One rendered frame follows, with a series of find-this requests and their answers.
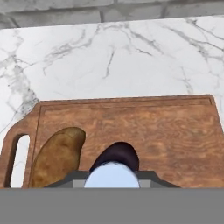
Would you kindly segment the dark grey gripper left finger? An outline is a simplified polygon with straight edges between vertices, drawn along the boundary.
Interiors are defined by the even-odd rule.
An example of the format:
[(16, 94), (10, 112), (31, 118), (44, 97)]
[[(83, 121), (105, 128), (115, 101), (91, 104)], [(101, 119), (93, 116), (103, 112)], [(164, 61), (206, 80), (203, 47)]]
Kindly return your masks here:
[(89, 176), (88, 171), (72, 171), (66, 175), (62, 180), (48, 185), (48, 188), (83, 188), (86, 179)]

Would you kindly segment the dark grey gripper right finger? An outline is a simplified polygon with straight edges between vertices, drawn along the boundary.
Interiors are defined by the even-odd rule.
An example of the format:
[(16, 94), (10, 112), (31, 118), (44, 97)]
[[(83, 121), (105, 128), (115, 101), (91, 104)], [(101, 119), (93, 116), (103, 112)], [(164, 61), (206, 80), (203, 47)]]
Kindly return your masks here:
[(136, 175), (142, 188), (178, 188), (177, 185), (161, 179), (154, 171), (138, 171)]

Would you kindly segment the pale blue dark-capped condiment bottle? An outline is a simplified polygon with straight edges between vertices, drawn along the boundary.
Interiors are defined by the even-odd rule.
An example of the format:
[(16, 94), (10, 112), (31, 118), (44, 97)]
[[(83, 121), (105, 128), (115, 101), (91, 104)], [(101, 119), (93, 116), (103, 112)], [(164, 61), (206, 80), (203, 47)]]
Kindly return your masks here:
[(89, 170), (85, 188), (139, 188), (139, 157), (134, 147), (116, 142), (105, 149)]

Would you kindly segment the brown potato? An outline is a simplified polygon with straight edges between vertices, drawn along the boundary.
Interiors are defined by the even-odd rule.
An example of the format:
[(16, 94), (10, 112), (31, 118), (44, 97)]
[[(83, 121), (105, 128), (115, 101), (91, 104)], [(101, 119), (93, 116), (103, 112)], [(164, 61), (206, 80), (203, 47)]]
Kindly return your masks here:
[(62, 180), (79, 168), (86, 132), (77, 127), (53, 134), (40, 149), (32, 167), (30, 188), (42, 188)]

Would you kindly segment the wooden cutting board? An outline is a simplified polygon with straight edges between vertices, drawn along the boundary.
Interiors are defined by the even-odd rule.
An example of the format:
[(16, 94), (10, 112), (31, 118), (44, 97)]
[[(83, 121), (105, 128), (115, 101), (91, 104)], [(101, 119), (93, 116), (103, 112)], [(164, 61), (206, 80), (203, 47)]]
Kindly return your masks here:
[(143, 171), (181, 187), (224, 187), (224, 132), (210, 94), (41, 101), (3, 140), (0, 188), (9, 186), (18, 139), (30, 138), (26, 166), (46, 140), (76, 126), (87, 139), (80, 169), (88, 170), (110, 144), (132, 144)]

